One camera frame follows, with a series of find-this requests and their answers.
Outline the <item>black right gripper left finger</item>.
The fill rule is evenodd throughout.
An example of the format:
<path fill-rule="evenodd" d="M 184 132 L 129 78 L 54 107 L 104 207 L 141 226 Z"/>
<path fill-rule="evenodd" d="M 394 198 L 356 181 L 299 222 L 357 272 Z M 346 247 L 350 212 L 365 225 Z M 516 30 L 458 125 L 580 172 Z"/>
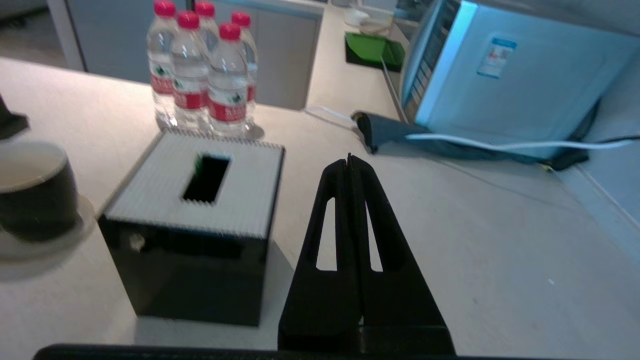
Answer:
<path fill-rule="evenodd" d="M 334 201 L 336 267 L 317 260 L 329 201 Z M 322 172 L 301 253 L 278 324 L 278 350 L 300 353 L 356 353 L 361 304 L 355 249 L 349 226 L 346 161 Z"/>

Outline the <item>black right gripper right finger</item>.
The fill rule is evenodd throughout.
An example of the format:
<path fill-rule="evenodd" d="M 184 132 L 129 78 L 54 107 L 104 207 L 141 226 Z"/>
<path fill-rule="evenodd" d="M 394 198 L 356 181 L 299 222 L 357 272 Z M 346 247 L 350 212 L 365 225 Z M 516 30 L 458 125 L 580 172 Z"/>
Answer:
<path fill-rule="evenodd" d="M 348 156 L 361 350 L 455 354 L 453 340 L 386 192 L 368 162 Z"/>

